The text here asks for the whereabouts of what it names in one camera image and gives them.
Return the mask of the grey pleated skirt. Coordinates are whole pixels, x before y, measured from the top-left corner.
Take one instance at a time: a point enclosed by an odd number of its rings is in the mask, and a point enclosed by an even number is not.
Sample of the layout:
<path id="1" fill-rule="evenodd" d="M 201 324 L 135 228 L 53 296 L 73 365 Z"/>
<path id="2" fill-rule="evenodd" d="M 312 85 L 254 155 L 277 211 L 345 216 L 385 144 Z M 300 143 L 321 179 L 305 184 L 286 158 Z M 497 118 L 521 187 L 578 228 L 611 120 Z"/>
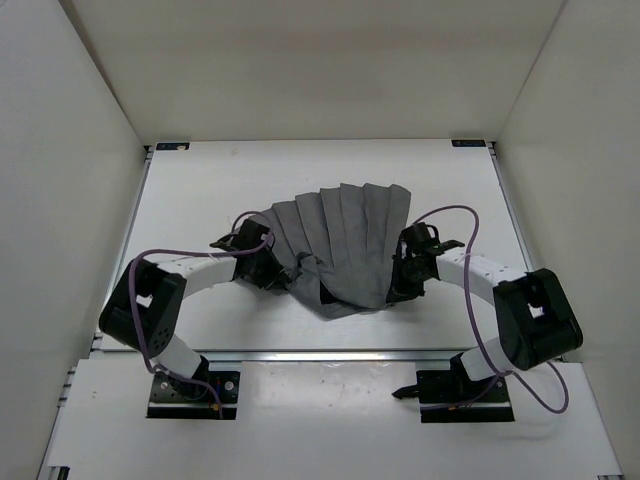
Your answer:
<path id="1" fill-rule="evenodd" d="M 287 292 L 332 320 L 393 304 L 394 255 L 410 205 L 400 185 L 342 183 L 274 203 L 253 219 L 274 235 Z"/>

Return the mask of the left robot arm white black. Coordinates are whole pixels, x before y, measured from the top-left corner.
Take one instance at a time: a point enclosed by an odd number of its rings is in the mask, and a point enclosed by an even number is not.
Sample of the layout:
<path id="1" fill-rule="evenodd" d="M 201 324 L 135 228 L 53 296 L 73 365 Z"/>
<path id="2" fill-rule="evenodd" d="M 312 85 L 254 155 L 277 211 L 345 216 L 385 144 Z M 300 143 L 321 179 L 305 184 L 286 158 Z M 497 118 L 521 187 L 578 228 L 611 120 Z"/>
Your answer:
<path id="1" fill-rule="evenodd" d="M 173 260 L 147 258 L 149 250 L 126 267 L 99 317 L 100 330 L 140 352 L 152 373 L 174 377 L 188 398 L 208 389 L 203 360 L 175 333 L 181 305 L 188 297 L 219 284 L 242 280 L 260 289 L 283 289 L 290 282 L 268 247 L 245 251 L 186 252 L 167 250 Z"/>

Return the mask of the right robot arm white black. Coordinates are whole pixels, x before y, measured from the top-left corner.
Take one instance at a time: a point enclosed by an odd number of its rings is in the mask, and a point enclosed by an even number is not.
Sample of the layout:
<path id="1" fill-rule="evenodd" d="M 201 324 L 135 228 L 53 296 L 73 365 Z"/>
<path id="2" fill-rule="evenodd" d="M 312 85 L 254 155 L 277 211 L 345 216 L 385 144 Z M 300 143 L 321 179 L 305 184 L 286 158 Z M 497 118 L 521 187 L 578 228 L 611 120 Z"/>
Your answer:
<path id="1" fill-rule="evenodd" d="M 549 269 L 525 272 L 468 253 L 457 241 L 411 251 L 402 247 L 393 259 L 394 301 L 424 294 L 424 283 L 439 280 L 463 289 L 474 334 L 479 333 L 472 298 L 495 311 L 498 336 L 454 361 L 449 391 L 471 400 L 491 376 L 528 371 L 580 348 L 583 332 L 556 274 Z"/>

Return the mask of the right blue corner label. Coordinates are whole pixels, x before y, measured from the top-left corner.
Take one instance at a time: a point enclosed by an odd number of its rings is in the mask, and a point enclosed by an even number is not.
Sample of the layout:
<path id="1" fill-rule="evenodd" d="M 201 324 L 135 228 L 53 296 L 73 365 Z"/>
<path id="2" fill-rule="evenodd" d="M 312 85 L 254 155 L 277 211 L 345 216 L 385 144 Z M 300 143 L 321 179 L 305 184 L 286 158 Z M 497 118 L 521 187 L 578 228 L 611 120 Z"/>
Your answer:
<path id="1" fill-rule="evenodd" d="M 452 139 L 454 148 L 485 148 L 486 142 L 483 139 Z"/>

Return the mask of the blue corner label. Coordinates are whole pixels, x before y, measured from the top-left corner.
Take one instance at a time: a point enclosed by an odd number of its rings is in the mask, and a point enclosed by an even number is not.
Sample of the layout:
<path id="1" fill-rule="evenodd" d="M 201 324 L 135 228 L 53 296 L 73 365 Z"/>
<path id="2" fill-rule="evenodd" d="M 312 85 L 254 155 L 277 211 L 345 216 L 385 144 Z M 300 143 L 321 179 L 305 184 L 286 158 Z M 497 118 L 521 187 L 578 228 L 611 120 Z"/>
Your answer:
<path id="1" fill-rule="evenodd" d="M 186 151 L 189 148 L 189 142 L 159 142 L 155 146 L 156 151 Z"/>
<path id="2" fill-rule="evenodd" d="M 485 148 L 486 142 L 483 139 L 452 139 L 454 148 Z"/>

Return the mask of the left blue corner label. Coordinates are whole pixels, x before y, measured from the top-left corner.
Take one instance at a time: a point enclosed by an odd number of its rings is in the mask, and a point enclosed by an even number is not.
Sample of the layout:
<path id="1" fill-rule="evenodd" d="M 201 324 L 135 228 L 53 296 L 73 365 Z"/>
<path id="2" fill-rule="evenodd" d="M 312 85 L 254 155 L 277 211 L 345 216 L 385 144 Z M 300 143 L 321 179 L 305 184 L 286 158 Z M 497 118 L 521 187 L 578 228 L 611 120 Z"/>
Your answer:
<path id="1" fill-rule="evenodd" d="M 156 151 L 186 151 L 189 148 L 189 142 L 159 142 L 155 146 Z"/>

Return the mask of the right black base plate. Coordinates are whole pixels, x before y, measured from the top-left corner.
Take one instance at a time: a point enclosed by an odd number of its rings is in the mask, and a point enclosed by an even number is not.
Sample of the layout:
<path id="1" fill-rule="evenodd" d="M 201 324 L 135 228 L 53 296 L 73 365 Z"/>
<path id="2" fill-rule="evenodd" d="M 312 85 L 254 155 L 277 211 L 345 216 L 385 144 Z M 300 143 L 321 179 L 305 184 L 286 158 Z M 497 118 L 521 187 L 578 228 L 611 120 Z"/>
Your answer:
<path id="1" fill-rule="evenodd" d="M 392 393 L 418 399 L 423 424 L 508 423 L 515 420 L 506 381 L 471 381 L 452 370 L 418 370 L 416 382 Z"/>

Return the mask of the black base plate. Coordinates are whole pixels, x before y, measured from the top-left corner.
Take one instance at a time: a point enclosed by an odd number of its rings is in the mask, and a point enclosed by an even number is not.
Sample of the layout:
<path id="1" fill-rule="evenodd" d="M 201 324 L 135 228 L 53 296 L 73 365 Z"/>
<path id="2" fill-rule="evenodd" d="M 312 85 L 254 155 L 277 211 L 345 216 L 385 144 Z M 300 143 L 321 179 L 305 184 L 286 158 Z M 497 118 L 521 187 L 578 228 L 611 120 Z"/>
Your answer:
<path id="1" fill-rule="evenodd" d="M 423 424 L 508 423 L 515 420 L 506 381 L 471 381 L 452 370 L 418 370 L 416 382 L 392 393 L 418 399 Z"/>
<path id="2" fill-rule="evenodd" d="M 209 388 L 181 383 L 158 372 L 150 388 L 149 419 L 235 420 L 241 372 L 210 370 Z"/>

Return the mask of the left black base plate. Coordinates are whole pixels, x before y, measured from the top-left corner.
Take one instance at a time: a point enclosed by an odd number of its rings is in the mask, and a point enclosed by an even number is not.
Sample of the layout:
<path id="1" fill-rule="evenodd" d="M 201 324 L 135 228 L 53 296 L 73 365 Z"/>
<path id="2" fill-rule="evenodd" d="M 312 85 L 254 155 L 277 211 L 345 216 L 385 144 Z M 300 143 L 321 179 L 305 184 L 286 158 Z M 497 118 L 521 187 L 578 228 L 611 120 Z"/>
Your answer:
<path id="1" fill-rule="evenodd" d="M 150 388 L 149 419 L 235 420 L 241 372 L 210 370 L 209 388 L 181 383 L 158 372 Z"/>

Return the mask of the aluminium front rail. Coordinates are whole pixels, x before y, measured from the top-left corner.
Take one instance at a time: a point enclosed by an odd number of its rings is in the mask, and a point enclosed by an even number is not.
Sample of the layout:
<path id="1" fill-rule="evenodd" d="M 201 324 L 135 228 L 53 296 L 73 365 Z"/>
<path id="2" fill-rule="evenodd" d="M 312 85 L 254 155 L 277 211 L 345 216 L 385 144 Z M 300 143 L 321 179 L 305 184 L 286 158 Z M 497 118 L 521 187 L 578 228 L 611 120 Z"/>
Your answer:
<path id="1" fill-rule="evenodd" d="M 460 350 L 211 350 L 201 355 L 215 363 L 240 362 L 448 362 Z"/>

